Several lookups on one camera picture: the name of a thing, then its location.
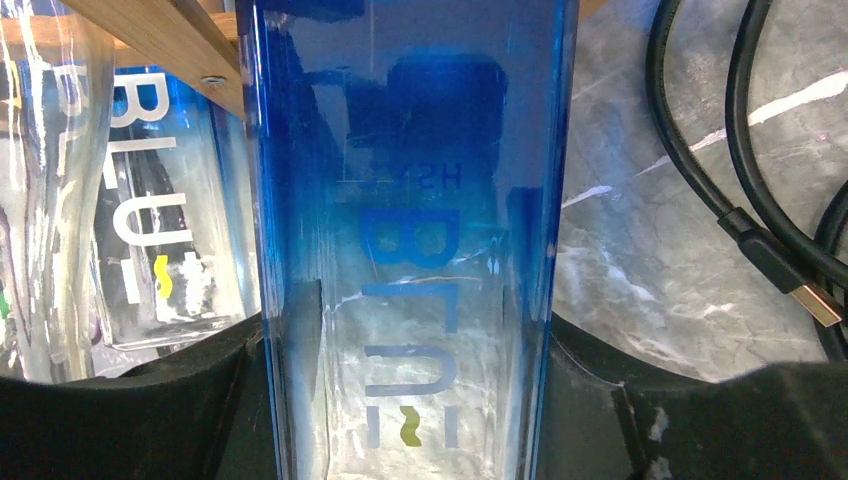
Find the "wooden wine rack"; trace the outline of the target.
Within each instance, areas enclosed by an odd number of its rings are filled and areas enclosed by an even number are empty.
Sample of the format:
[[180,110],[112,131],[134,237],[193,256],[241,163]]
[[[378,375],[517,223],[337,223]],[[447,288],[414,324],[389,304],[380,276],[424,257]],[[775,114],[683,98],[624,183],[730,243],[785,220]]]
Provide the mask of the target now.
[[[106,35],[118,68],[156,65],[238,117],[245,107],[237,13],[208,13],[196,1],[69,1]],[[539,47],[555,13],[572,28],[600,1],[259,1],[260,18],[290,29],[307,66],[349,66],[370,77],[405,55],[433,51],[517,55],[518,36]]]

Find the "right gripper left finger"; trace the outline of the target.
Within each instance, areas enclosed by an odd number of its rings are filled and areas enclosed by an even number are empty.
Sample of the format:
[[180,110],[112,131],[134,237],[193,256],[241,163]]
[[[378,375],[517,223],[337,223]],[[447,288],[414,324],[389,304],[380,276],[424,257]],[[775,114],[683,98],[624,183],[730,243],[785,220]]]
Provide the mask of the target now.
[[273,479],[275,455],[259,317],[116,378],[1,382],[5,479]]

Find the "tall blue square bottle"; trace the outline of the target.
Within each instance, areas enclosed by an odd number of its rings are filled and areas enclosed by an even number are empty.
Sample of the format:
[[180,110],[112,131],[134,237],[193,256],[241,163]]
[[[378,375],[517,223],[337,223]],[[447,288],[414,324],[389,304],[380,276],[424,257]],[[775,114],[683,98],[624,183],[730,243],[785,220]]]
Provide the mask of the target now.
[[537,475],[575,1],[236,5],[277,475]]

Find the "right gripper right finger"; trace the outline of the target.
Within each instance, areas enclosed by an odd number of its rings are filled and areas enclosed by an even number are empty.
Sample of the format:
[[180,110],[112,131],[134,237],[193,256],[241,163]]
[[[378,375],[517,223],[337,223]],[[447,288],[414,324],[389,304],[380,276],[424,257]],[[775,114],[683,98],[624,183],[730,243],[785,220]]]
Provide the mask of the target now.
[[678,375],[554,317],[541,479],[843,479],[847,367]]

